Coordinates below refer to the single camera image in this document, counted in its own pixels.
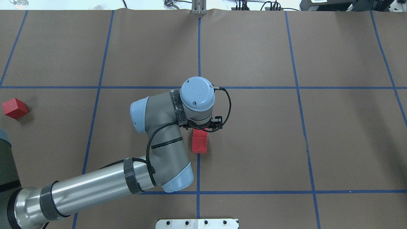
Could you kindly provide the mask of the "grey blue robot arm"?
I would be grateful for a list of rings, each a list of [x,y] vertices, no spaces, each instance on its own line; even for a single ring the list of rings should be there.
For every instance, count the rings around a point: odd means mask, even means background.
[[[125,158],[42,188],[21,186],[11,143],[2,129],[1,228],[44,229],[49,222],[158,185],[166,193],[188,187],[194,175],[180,128],[222,129],[222,117],[212,116],[217,90],[227,92],[196,76],[179,89],[133,102],[132,124],[149,137],[145,156]]]

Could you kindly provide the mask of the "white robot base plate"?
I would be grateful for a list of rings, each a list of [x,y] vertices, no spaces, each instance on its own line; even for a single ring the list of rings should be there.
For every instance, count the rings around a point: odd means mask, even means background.
[[[238,219],[163,219],[156,229],[239,229]]]

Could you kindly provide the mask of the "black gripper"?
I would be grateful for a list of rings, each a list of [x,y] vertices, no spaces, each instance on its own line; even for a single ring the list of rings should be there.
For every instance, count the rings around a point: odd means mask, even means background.
[[[215,116],[201,121],[189,119],[184,128],[202,130],[203,132],[216,132],[223,128],[223,117]]]

